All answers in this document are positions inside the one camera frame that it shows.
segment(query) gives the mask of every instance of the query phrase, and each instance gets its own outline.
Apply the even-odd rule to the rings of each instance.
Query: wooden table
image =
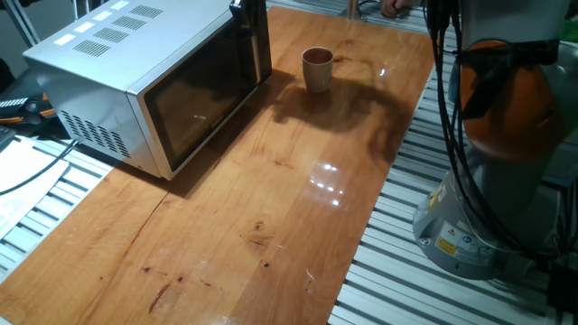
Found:
[[[323,324],[433,61],[427,36],[274,7],[274,73],[173,181],[113,170],[0,286],[13,324]],[[334,51],[329,92],[301,53]]]

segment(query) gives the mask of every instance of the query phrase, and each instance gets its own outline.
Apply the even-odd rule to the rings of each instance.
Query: orange object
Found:
[[[469,51],[504,45],[483,41]],[[474,70],[461,66],[461,111],[480,84]],[[564,121],[538,65],[510,72],[496,103],[482,118],[463,122],[470,143],[490,158],[513,163],[550,154],[564,140]]]

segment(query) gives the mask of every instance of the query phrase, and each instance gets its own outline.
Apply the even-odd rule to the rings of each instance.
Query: brown cup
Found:
[[[303,52],[303,77],[311,93],[322,93],[329,88],[333,71],[333,53],[326,48],[313,47]]]

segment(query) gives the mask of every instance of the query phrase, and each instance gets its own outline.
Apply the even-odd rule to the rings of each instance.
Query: silver microwave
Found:
[[[112,0],[23,56],[72,138],[168,180],[272,71],[265,0]]]

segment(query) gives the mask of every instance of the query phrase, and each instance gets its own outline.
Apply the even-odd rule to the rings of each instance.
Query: cable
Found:
[[[3,190],[0,191],[0,196],[6,195],[14,190],[18,190],[21,187],[23,187],[24,185],[28,184],[31,181],[34,181],[36,178],[38,178],[38,176],[44,174],[46,171],[48,171],[50,168],[52,168],[52,166],[54,166],[60,159],[64,158],[67,154],[69,154],[72,151],[72,148],[74,148],[74,146],[76,146],[79,142],[78,141],[72,141],[65,149],[64,151],[62,151],[61,154],[58,155],[58,157],[54,158],[54,160],[49,163],[46,167],[42,168],[39,172],[35,173],[32,177],[30,177],[28,180],[21,182],[18,185],[13,186],[12,188],[8,189],[8,190]]]
[[[369,3],[378,4],[379,1],[377,1],[377,0],[365,0],[365,1],[361,1],[361,2],[358,4],[358,7],[361,7],[362,5],[364,5],[364,4],[369,4]]]
[[[456,0],[428,0],[424,6],[424,16],[433,44],[433,56],[438,78],[438,104],[440,108],[440,118],[442,120],[443,136],[450,164],[452,166],[454,179],[460,189],[463,200],[466,202],[471,213],[473,213],[480,221],[481,225],[493,234],[500,243],[506,245],[510,251],[521,252],[526,258],[539,261],[547,262],[558,258],[560,256],[558,252],[535,251],[516,238],[495,215],[471,175],[468,158],[463,147],[460,93],[458,92],[454,114],[452,114],[452,120],[450,120],[443,90],[443,42],[445,31],[449,26],[450,18],[452,18],[452,24],[456,31],[456,38],[459,40],[457,44],[458,53],[461,53],[459,3]],[[454,133],[456,123],[458,124],[457,141]],[[474,201],[471,200],[466,191],[465,186],[461,181],[462,177],[464,177],[468,182],[468,189],[471,191]]]

